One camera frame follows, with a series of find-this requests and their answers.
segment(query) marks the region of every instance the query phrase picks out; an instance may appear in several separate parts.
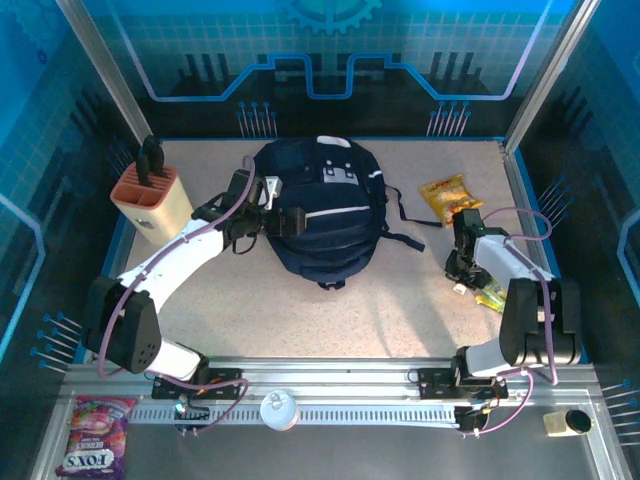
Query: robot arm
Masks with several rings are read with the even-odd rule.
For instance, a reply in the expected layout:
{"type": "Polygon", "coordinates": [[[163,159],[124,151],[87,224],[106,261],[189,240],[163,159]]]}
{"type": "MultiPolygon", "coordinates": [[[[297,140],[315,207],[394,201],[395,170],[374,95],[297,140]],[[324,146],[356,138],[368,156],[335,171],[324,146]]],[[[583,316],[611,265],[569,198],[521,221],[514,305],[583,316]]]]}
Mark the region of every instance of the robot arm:
{"type": "Polygon", "coordinates": [[[194,235],[231,209],[248,178],[246,170],[237,170],[227,191],[197,208],[184,229],[152,257],[118,279],[102,276],[93,282],[82,332],[86,348],[99,352],[114,308],[137,282],[119,313],[106,358],[131,373],[148,371],[187,382],[194,380],[199,369],[208,368],[204,355],[162,337],[157,314],[164,303],[198,268],[245,235],[259,231],[297,235],[306,227],[305,214],[300,209],[272,211],[273,198],[282,187],[280,179],[256,177],[249,195],[227,220],[194,235]]]}
{"type": "Polygon", "coordinates": [[[447,277],[471,289],[481,289],[494,278],[508,292],[499,337],[459,352],[461,375],[490,378],[512,368],[549,363],[545,285],[550,297],[555,362],[578,363],[582,339],[577,284],[533,265],[506,231],[486,227],[477,209],[454,215],[453,228],[456,248],[445,266],[447,277]]]}

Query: navy blue backpack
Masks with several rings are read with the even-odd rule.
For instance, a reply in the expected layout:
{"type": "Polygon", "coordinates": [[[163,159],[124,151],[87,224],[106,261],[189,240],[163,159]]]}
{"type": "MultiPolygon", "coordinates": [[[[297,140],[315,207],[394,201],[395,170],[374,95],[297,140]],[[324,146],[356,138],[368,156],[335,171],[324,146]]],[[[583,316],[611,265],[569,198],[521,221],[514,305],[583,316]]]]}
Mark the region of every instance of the navy blue backpack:
{"type": "MultiPolygon", "coordinates": [[[[336,137],[282,139],[255,157],[256,171],[282,180],[273,209],[300,207],[307,228],[291,237],[267,236],[287,270],[322,288],[336,290],[367,266],[380,237],[400,240],[422,252],[424,245],[389,232],[388,197],[375,157],[357,143],[336,137]]],[[[398,195],[400,218],[406,218],[398,195]]],[[[439,222],[410,220],[442,227],[439,222]]]]}

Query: pink snack bag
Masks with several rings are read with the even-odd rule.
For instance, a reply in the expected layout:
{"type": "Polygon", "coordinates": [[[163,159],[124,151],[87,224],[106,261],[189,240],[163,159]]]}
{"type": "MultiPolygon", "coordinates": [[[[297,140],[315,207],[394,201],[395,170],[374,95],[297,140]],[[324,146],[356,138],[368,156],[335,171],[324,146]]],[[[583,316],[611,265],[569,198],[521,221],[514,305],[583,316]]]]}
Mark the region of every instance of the pink snack bag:
{"type": "Polygon", "coordinates": [[[79,396],[64,460],[56,469],[56,475],[124,478],[127,419],[135,404],[134,398],[79,396]]]}

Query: speckled countertop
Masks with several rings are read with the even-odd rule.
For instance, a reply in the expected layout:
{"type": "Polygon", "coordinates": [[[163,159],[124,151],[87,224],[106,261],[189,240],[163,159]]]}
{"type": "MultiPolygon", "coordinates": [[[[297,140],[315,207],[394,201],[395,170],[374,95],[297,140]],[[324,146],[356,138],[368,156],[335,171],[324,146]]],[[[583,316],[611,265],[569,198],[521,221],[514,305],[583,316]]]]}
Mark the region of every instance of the speckled countertop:
{"type": "MultiPolygon", "coordinates": [[[[192,204],[226,189],[244,155],[263,141],[170,141],[166,163],[175,167],[192,204]]],[[[464,174],[469,191],[484,200],[483,213],[513,205],[496,142],[386,141],[360,143],[371,150],[387,183],[404,194],[410,218],[435,219],[418,192],[428,182],[464,174]]],[[[394,195],[387,210],[391,231],[423,241],[418,253],[381,239],[369,266],[340,291],[325,292],[280,264],[264,238],[243,256],[225,251],[205,264],[160,312],[166,338],[208,355],[321,357],[450,357],[457,347],[497,335],[500,315],[452,290],[442,265],[453,245],[451,229],[402,222],[394,195]]],[[[520,232],[514,213],[492,225],[520,232]]],[[[131,268],[158,247],[136,234],[131,268]]]]}

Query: glass panel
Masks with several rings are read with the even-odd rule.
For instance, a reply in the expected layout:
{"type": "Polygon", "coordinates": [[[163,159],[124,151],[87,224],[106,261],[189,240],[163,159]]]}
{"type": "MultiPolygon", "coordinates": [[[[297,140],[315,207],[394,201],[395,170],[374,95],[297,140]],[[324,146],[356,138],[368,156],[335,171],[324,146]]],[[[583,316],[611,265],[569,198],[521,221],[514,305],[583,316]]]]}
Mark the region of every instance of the glass panel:
{"type": "Polygon", "coordinates": [[[157,135],[468,137],[505,134],[573,1],[87,5],[157,135]]]}
{"type": "Polygon", "coordinates": [[[29,478],[78,338],[43,317],[81,321],[135,142],[55,2],[0,2],[0,63],[0,478],[29,478]]]}
{"type": "MultiPolygon", "coordinates": [[[[555,225],[560,271],[580,281],[586,347],[604,387],[640,384],[639,20],[637,2],[602,0],[521,147],[555,225]]],[[[637,431],[636,417],[618,433],[637,431]]]]}

